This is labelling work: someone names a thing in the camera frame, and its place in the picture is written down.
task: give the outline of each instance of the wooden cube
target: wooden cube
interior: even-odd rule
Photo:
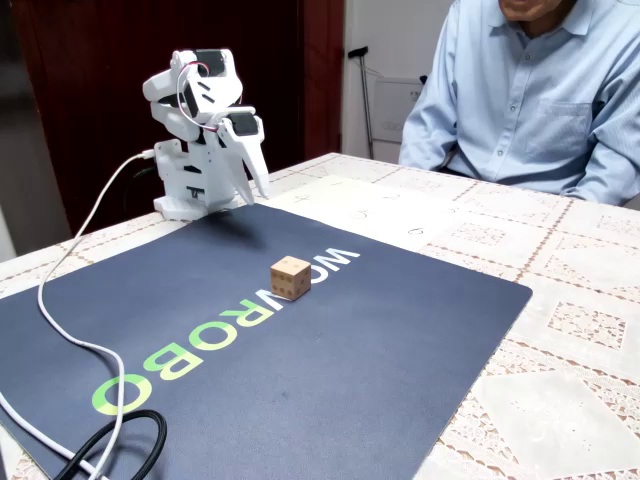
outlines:
[[[271,267],[271,291],[289,300],[297,300],[311,289],[311,264],[284,257]]]

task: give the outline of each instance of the white tablecloth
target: white tablecloth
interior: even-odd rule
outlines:
[[[267,205],[534,291],[416,478],[640,480],[639,212],[337,154],[272,182]],[[96,232],[55,276],[182,226]],[[0,264],[0,297],[63,247]],[[13,478],[45,478],[1,428],[0,445]]]

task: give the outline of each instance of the desk mat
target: desk mat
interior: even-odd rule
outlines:
[[[266,295],[287,255],[313,265],[296,302]],[[129,408],[166,417],[151,480],[411,478],[530,296],[259,205],[45,289],[68,331],[122,356]],[[113,419],[116,376],[47,325],[35,289],[0,300],[0,391],[57,442],[75,451]],[[62,468],[0,422],[49,475]],[[105,473],[131,478],[154,441],[151,421],[126,424]]]

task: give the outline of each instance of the black cable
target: black cable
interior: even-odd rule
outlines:
[[[134,420],[136,418],[150,418],[156,422],[158,425],[158,439],[156,440],[156,444],[153,446],[151,453],[147,457],[147,460],[142,464],[138,473],[136,473],[132,480],[142,480],[147,476],[149,471],[153,468],[162,449],[164,448],[164,442],[167,439],[167,421],[164,419],[162,415],[160,415],[155,410],[140,410],[137,412],[127,413],[122,417],[122,423],[126,423],[129,420]],[[62,469],[62,471],[56,476],[55,480],[71,480],[76,473],[78,473],[80,462],[84,459],[84,457],[89,453],[89,451],[98,443],[102,437],[104,437],[107,433],[115,428],[116,422],[115,420],[108,424],[107,426],[101,428],[93,437],[87,440],[80,450],[75,454],[75,456],[67,463],[67,465]]]
[[[129,200],[129,190],[131,190],[131,187],[133,186],[133,183],[141,178],[144,177],[145,175],[148,175],[150,173],[154,173],[158,171],[158,167],[156,165],[154,165],[153,167],[147,167],[144,168],[142,170],[140,170],[138,173],[136,173],[133,177],[131,177],[131,179],[129,180],[129,183],[127,183],[127,186],[124,189],[124,194],[122,196],[122,211],[124,212],[125,215],[128,214],[128,200]]]

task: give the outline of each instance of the shirt collar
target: shirt collar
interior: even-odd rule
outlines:
[[[578,0],[562,22],[561,28],[573,35],[585,36],[591,26],[593,8],[593,0]]]
[[[507,19],[500,9],[500,2],[498,0],[489,0],[485,2],[485,4],[488,6],[487,23],[490,26],[499,28],[507,25]],[[586,35],[591,25],[593,8],[593,0],[577,0],[573,10],[571,10],[567,18],[564,19],[560,28],[564,28],[573,35]]]

